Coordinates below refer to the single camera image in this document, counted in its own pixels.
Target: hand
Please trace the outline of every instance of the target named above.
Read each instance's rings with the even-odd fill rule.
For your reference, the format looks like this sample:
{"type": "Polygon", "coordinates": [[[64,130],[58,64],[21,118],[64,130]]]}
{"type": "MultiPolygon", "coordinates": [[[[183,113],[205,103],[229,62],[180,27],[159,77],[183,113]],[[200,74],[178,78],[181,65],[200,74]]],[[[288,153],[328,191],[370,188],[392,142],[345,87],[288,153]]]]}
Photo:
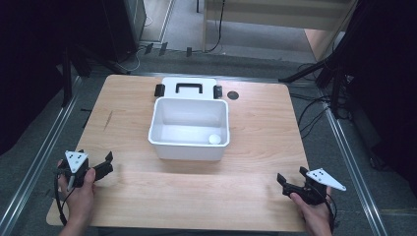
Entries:
{"type": "MultiPolygon", "coordinates": [[[[70,215],[67,225],[61,231],[60,235],[83,235],[92,218],[92,206],[94,201],[94,183],[95,170],[91,168],[84,178],[84,185],[81,188],[75,188],[74,192],[67,199],[70,215]]],[[[67,191],[67,179],[64,175],[58,180],[59,187],[65,198],[71,192],[67,191]]]]}
{"type": "Polygon", "coordinates": [[[326,204],[310,206],[296,193],[292,193],[290,198],[298,206],[300,216],[305,219],[306,230],[309,235],[331,235],[330,226],[328,224],[329,212],[326,204]]]}

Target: white plastic bin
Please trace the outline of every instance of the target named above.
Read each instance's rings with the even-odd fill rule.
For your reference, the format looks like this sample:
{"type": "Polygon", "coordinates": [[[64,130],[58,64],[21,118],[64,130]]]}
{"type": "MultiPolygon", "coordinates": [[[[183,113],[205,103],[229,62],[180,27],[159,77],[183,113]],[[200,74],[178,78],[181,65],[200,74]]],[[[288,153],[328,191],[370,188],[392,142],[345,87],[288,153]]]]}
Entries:
{"type": "Polygon", "coordinates": [[[149,141],[159,158],[221,160],[229,144],[228,105],[213,99],[213,79],[165,78],[165,95],[156,100],[149,141]],[[177,85],[201,85],[177,88],[177,85]]]}

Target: box handle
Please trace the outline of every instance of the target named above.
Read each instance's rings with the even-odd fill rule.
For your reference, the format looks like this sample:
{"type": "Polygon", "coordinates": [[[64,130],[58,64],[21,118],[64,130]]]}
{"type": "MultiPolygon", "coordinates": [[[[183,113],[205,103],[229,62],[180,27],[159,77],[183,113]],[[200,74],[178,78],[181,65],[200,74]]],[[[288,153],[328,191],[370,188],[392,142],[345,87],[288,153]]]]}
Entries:
{"type": "Polygon", "coordinates": [[[202,84],[179,83],[179,84],[177,84],[176,89],[175,89],[176,93],[178,93],[180,91],[180,87],[199,88],[199,93],[203,93],[203,85],[202,84]]]}

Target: black handle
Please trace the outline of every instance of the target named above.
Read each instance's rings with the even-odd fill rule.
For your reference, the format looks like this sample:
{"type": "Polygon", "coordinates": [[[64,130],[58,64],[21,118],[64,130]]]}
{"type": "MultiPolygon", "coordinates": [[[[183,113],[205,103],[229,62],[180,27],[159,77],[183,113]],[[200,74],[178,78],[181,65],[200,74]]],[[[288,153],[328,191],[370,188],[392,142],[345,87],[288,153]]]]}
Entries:
{"type": "Polygon", "coordinates": [[[188,88],[199,88],[199,93],[203,93],[203,85],[202,84],[177,84],[177,88],[175,92],[178,93],[180,87],[188,87],[188,88]]]}

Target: black circle sticker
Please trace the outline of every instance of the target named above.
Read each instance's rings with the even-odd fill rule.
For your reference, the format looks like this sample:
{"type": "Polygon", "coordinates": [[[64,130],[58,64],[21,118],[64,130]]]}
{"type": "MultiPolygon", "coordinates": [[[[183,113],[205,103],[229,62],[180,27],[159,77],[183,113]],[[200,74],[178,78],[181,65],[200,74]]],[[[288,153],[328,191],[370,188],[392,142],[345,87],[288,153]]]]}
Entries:
{"type": "Polygon", "coordinates": [[[229,97],[232,100],[236,100],[237,98],[239,98],[239,93],[237,93],[236,91],[230,91],[227,93],[227,97],[229,97]]]}

